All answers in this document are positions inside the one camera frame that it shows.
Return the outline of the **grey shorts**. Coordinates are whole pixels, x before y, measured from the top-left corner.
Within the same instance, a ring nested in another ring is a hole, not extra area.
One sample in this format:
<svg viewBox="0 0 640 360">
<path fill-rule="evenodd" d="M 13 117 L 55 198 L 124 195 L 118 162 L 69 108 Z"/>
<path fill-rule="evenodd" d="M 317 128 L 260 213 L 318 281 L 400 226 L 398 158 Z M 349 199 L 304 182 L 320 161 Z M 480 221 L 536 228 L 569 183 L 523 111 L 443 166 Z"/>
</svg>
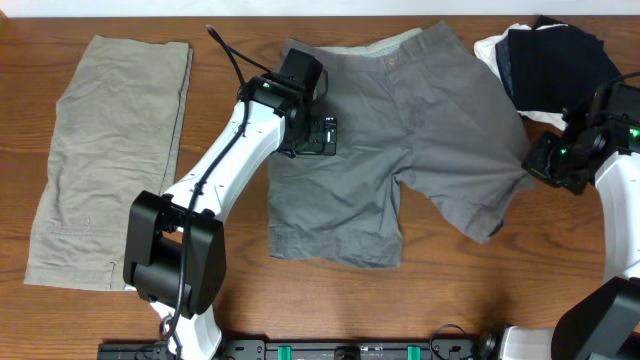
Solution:
<svg viewBox="0 0 640 360">
<path fill-rule="evenodd" d="M 522 120 L 501 82 L 444 22 L 358 47 L 300 50 L 327 70 L 314 110 L 337 121 L 332 156 L 268 159 L 268 252 L 362 267 L 400 264 L 400 190 L 430 199 L 486 243 L 533 178 Z"/>
</svg>

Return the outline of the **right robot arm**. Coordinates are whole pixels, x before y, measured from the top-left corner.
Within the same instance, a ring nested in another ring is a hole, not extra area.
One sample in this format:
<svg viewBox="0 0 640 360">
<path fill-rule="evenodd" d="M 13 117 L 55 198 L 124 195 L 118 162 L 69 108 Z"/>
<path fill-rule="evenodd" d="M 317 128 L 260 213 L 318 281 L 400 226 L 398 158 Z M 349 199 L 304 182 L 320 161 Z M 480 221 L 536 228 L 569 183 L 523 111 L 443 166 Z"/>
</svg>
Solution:
<svg viewBox="0 0 640 360">
<path fill-rule="evenodd" d="M 599 193 L 605 228 L 604 283 L 550 328 L 509 326 L 499 359 L 636 359 L 639 356 L 639 131 L 545 132 L 523 168 L 558 187 L 564 169 L 586 174 Z"/>
</svg>

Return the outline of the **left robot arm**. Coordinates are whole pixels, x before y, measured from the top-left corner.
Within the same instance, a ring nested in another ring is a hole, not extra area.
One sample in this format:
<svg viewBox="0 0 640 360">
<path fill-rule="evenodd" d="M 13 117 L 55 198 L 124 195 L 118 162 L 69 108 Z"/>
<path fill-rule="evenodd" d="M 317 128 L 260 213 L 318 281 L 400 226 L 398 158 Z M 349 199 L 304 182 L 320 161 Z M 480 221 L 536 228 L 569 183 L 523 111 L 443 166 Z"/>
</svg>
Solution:
<svg viewBox="0 0 640 360">
<path fill-rule="evenodd" d="M 325 71 L 252 78 L 198 163 L 163 193 L 143 191 L 133 201 L 123 277 L 160 316 L 168 358 L 215 357 L 222 334 L 212 304 L 226 274 L 224 223 L 269 155 L 335 154 L 336 119 L 311 112 L 328 88 Z"/>
</svg>

